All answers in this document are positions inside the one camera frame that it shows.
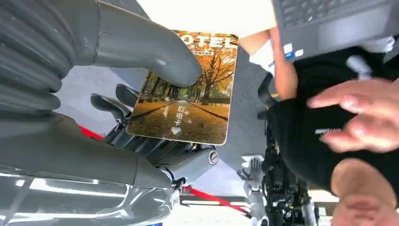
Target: black shirt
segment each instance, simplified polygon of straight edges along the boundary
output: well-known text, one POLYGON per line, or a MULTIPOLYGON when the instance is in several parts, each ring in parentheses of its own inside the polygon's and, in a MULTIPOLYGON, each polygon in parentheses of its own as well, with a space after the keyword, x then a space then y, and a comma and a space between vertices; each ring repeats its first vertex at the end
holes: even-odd
MULTIPOLYGON (((346 66, 346 59, 353 55, 370 59, 373 54, 351 48, 295 63, 299 79, 297 98, 272 106, 267 112, 268 124, 287 166, 308 182, 331 191, 330 180, 335 166, 341 160, 353 157, 378 169, 399 195, 399 150, 384 154, 366 150, 335 153, 319 140, 320 136, 326 131, 342 129, 355 114, 338 105, 318 109, 306 105, 307 99, 319 92, 357 79, 357 73, 346 66)), ((382 61, 381 55, 374 56, 382 61)), ((367 64, 372 67, 373 76, 384 76, 383 65, 378 67, 375 59, 374 64, 367 64)))

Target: finger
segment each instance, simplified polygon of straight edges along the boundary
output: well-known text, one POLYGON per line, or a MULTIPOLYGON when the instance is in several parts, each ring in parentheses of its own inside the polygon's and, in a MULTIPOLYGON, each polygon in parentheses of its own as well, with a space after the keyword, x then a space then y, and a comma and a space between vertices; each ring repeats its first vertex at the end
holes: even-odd
POLYGON ((346 95, 341 98, 339 105, 352 113, 362 113, 376 118, 390 119, 395 124, 399 124, 399 100, 391 97, 346 95))
POLYGON ((352 80, 336 86, 330 87, 315 97, 309 99, 308 106, 311 108, 326 107, 339 104, 342 97, 347 95, 363 95, 363 96, 389 96, 387 93, 392 91, 391 83, 386 80, 352 80))
POLYGON ((391 121, 358 115, 348 122, 345 130, 370 151, 388 152, 399 147, 399 128, 391 121))
POLYGON ((280 32, 277 27, 271 28, 269 30, 269 35, 270 35, 271 44, 273 46, 273 49, 283 48, 281 45, 280 32))
POLYGON ((321 141, 326 143, 337 153, 358 151, 366 148, 366 145, 353 137, 347 131, 337 131, 326 133, 321 141))

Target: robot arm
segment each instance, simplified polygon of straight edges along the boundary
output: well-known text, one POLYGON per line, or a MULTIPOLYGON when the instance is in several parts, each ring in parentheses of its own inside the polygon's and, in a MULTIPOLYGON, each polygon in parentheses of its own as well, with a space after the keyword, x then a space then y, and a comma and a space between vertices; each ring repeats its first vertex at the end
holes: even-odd
POLYGON ((74 65, 146 67, 178 86, 201 75, 172 31, 97 0, 0 3, 1 165, 140 187, 169 188, 146 159, 82 135, 52 110, 74 65))

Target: sticker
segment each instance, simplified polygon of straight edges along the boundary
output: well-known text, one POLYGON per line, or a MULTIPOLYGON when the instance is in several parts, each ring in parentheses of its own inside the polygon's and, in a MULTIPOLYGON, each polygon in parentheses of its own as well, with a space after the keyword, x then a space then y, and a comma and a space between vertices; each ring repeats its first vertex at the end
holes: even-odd
POLYGON ((284 53, 290 53, 290 52, 292 52, 292 43, 289 43, 289 44, 287 44, 287 45, 284 45, 284 47, 283 47, 283 49, 284 49, 284 53))
POLYGON ((303 49, 297 50, 295 52, 295 57, 301 57, 301 56, 303 56, 303 49))
POLYGON ((294 57, 294 54, 292 52, 286 54, 286 59, 291 59, 293 57, 294 57))

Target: laptop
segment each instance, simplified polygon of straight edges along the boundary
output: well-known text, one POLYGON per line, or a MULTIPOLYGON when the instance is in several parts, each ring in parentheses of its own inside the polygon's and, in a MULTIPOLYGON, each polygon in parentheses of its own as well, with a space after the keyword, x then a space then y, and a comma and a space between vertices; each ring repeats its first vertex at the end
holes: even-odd
POLYGON ((290 61, 399 34, 399 0, 273 0, 290 61))

